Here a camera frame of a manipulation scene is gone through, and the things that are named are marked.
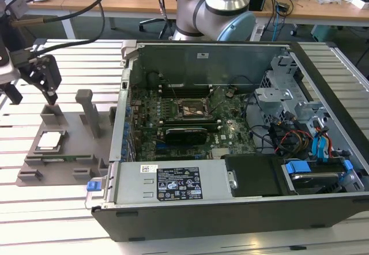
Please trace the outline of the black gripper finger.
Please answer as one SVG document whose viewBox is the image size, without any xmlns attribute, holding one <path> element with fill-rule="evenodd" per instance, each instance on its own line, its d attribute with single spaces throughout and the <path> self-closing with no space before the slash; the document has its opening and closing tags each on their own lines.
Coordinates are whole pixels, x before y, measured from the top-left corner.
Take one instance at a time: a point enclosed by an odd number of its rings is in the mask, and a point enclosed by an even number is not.
<svg viewBox="0 0 369 255">
<path fill-rule="evenodd" d="M 45 55 L 31 60 L 29 65 L 21 68 L 21 78 L 35 86 L 49 105 L 56 103 L 58 98 L 56 91 L 62 78 L 54 56 Z"/>
<path fill-rule="evenodd" d="M 1 94 L 6 95 L 15 105 L 22 101 L 22 94 L 12 83 L 1 84 Z"/>
</svg>

